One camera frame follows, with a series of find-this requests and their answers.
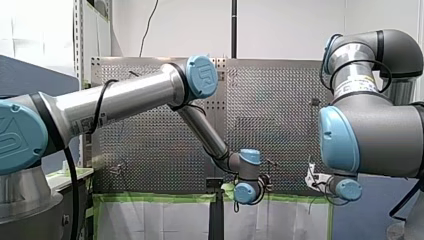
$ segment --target white wall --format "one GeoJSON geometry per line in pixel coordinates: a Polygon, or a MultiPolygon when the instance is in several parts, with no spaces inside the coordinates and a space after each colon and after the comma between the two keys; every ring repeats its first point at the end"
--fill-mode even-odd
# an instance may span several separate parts
{"type": "MultiPolygon", "coordinates": [[[[138,56],[155,0],[113,1],[114,56],[138,56]]],[[[240,58],[320,59],[329,35],[344,31],[344,1],[242,0],[240,58]]],[[[160,0],[143,56],[231,55],[230,0],[160,0]]]]}
{"type": "Polygon", "coordinates": [[[329,36],[344,32],[344,1],[238,3],[238,58],[321,60],[329,36]]]}
{"type": "Polygon", "coordinates": [[[74,76],[72,0],[0,0],[0,54],[74,76]]]}
{"type": "MultiPolygon", "coordinates": [[[[141,39],[155,0],[112,2],[112,54],[139,55],[141,39]]],[[[143,56],[230,53],[231,1],[159,0],[143,56]]]]}

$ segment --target gray panel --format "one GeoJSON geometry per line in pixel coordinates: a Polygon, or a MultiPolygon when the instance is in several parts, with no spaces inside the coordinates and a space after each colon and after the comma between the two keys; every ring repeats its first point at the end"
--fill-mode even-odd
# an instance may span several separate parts
{"type": "Polygon", "coordinates": [[[327,103],[318,61],[227,60],[227,138],[230,149],[255,148],[274,190],[308,192],[304,177],[308,156],[323,172],[318,138],[318,111],[327,103]],[[312,98],[320,107],[310,105],[312,98]]]}
{"type": "MultiPolygon", "coordinates": [[[[92,82],[127,79],[129,71],[152,73],[173,60],[95,58],[92,82]]],[[[324,171],[317,114],[328,93],[318,79],[320,62],[213,60],[218,91],[199,101],[208,120],[231,150],[256,148],[264,159],[279,164],[262,168],[272,175],[277,192],[309,193],[304,183],[308,156],[317,163],[317,171],[324,171]],[[321,105],[312,107],[312,98],[320,99],[321,105]]],[[[96,192],[198,193],[205,191],[205,176],[221,175],[180,117],[165,106],[99,130],[92,148],[94,161],[103,166],[96,171],[96,192]]]]}
{"type": "MultiPolygon", "coordinates": [[[[100,58],[93,61],[93,84],[153,73],[176,59],[100,58]]],[[[93,135],[93,157],[103,168],[96,172],[96,192],[205,191],[205,156],[200,142],[168,106],[128,118],[93,135]]]]}

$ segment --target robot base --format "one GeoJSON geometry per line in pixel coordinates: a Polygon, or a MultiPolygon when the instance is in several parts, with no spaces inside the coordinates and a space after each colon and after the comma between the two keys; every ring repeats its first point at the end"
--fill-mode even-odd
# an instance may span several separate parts
{"type": "Polygon", "coordinates": [[[60,240],[63,225],[66,224],[62,200],[62,195],[57,193],[52,196],[50,204],[42,209],[0,219],[1,239],[60,240]]]}

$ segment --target robotic arm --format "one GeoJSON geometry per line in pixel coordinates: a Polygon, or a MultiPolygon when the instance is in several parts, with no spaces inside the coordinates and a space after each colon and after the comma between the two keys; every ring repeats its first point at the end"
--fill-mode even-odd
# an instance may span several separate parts
{"type": "MultiPolygon", "coordinates": [[[[213,63],[196,56],[164,64],[148,76],[109,80],[103,87],[58,97],[36,93],[0,101],[0,230],[18,224],[16,215],[32,218],[37,209],[43,212],[43,207],[61,201],[61,196],[50,193],[40,167],[43,156],[60,150],[66,154],[73,137],[164,104],[178,112],[218,167],[240,176],[235,201],[260,201],[269,179],[259,176],[259,151],[230,153],[203,113],[188,104],[213,95],[217,86],[213,63]]],[[[19,235],[15,239],[26,238],[19,235]]]]}
{"type": "MultiPolygon", "coordinates": [[[[396,30],[334,35],[326,47],[322,72],[331,76],[329,86],[322,77],[321,81],[334,99],[319,114],[321,157],[335,172],[333,176],[314,174],[310,164],[306,182],[316,190],[328,187],[333,195],[355,201],[362,192],[356,182],[358,173],[420,179],[391,211],[393,216],[418,188],[424,189],[424,105],[406,105],[410,96],[399,99],[402,94],[398,92],[405,91],[408,79],[423,73],[421,49],[413,38],[396,30]],[[387,79],[382,90],[374,80],[375,70],[387,79]],[[325,186],[319,186],[317,179],[325,186]]],[[[418,208],[422,208],[422,200],[417,202],[418,208]]],[[[416,224],[416,229],[422,229],[422,217],[415,214],[413,218],[407,222],[409,226],[416,224]]],[[[423,235],[407,232],[407,239],[423,235]]]]}

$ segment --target metal frame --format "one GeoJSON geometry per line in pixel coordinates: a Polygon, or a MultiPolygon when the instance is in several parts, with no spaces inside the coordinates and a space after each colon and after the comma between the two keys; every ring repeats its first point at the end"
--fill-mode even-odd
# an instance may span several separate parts
{"type": "MultiPolygon", "coordinates": [[[[135,72],[141,70],[143,71],[139,72],[141,74],[149,73],[164,62],[176,60],[179,59],[92,58],[92,83],[98,85],[109,78],[118,80],[127,79],[131,77],[131,75],[126,72],[129,69],[135,72]]],[[[316,121],[316,119],[318,119],[317,114],[319,107],[310,105],[310,101],[314,97],[320,99],[321,106],[324,106],[330,100],[329,94],[325,88],[320,85],[318,80],[320,62],[240,60],[225,58],[212,58],[211,60],[215,63],[218,70],[220,80],[218,91],[214,96],[203,101],[198,101],[197,103],[204,107],[208,120],[221,137],[227,141],[230,149],[232,151],[238,151],[240,148],[245,147],[258,148],[262,151],[264,161],[271,160],[276,163],[277,166],[264,164],[264,167],[262,167],[262,172],[271,175],[276,192],[315,195],[316,193],[311,191],[306,184],[304,184],[304,173],[305,169],[308,168],[309,155],[312,155],[313,161],[317,163],[317,171],[326,172],[319,156],[318,124],[316,121]],[[249,120],[245,118],[245,116],[253,117],[253,119],[249,120]]],[[[129,120],[125,120],[125,122],[127,122],[126,124],[131,123],[131,129],[140,129],[140,124],[144,126],[146,124],[153,124],[151,121],[159,119],[150,119],[148,117],[149,114],[165,114],[161,116],[172,118],[168,120],[164,119],[164,128],[171,126],[169,125],[171,122],[168,121],[176,121],[176,126],[184,128],[183,125],[179,125],[178,116],[173,118],[173,114],[169,112],[167,107],[143,113],[141,114],[142,117],[130,118],[129,120]]],[[[119,129],[119,124],[120,123],[116,123],[114,125],[115,130],[112,131],[119,129]]],[[[103,131],[96,132],[93,135],[93,159],[95,159],[95,161],[99,161],[102,156],[104,157],[107,154],[113,154],[114,150],[111,152],[108,151],[107,153],[101,153],[100,151],[100,145],[106,143],[104,138],[110,139],[115,136],[110,132],[110,129],[108,130],[106,128],[106,131],[109,131],[106,135],[102,133],[103,131]]],[[[181,130],[181,133],[183,134],[182,138],[193,137],[193,141],[198,143],[194,135],[188,129],[181,130]]],[[[116,142],[117,139],[115,138],[112,142],[113,141],[115,141],[115,145],[119,147],[120,144],[116,142]]],[[[164,144],[167,140],[162,139],[161,142],[157,144],[164,144]]],[[[193,154],[196,156],[195,158],[197,160],[193,160],[191,164],[201,164],[204,166],[204,172],[180,172],[181,175],[178,176],[178,181],[186,183],[193,181],[192,188],[189,188],[187,184],[184,186],[174,184],[173,186],[163,188],[161,186],[156,186],[156,189],[146,189],[141,185],[151,184],[144,180],[145,178],[149,178],[150,173],[146,175],[146,171],[137,172],[137,169],[132,169],[129,174],[134,178],[134,183],[130,190],[166,193],[204,192],[205,177],[222,177],[223,174],[219,170],[216,170],[208,157],[203,154],[200,143],[196,146],[198,146],[196,148],[197,150],[192,149],[192,151],[195,152],[193,154]]],[[[168,147],[165,145],[163,145],[163,148],[166,148],[163,151],[171,151],[168,150],[168,147]]],[[[147,157],[146,154],[149,153],[139,153],[139,155],[133,155],[133,157],[138,156],[140,158],[139,161],[145,161],[147,157]]],[[[161,161],[165,161],[166,156],[162,155],[162,157],[164,158],[161,161]]],[[[174,159],[168,159],[167,161],[170,161],[170,163],[167,164],[172,165],[175,163],[174,159]]],[[[166,178],[164,182],[162,182],[163,184],[166,185],[167,182],[171,182],[172,179],[167,178],[169,176],[166,175],[166,171],[161,172],[163,168],[161,169],[160,165],[153,163],[154,162],[151,162],[151,160],[148,160],[145,164],[150,167],[150,171],[155,169],[155,171],[159,171],[159,175],[166,178]]],[[[99,182],[103,182],[102,184],[112,184],[110,189],[112,192],[122,191],[122,185],[118,187],[118,185],[120,185],[118,183],[120,180],[117,176],[123,171],[123,166],[110,166],[106,164],[106,168],[109,168],[109,170],[105,171],[105,168],[103,168],[98,171],[99,182]],[[110,171],[117,173],[116,176],[113,176],[110,171]]],[[[232,180],[232,176],[226,176],[226,179],[232,180]]],[[[104,188],[104,185],[101,187],[98,184],[95,185],[94,190],[100,192],[108,191],[104,188]]]]}

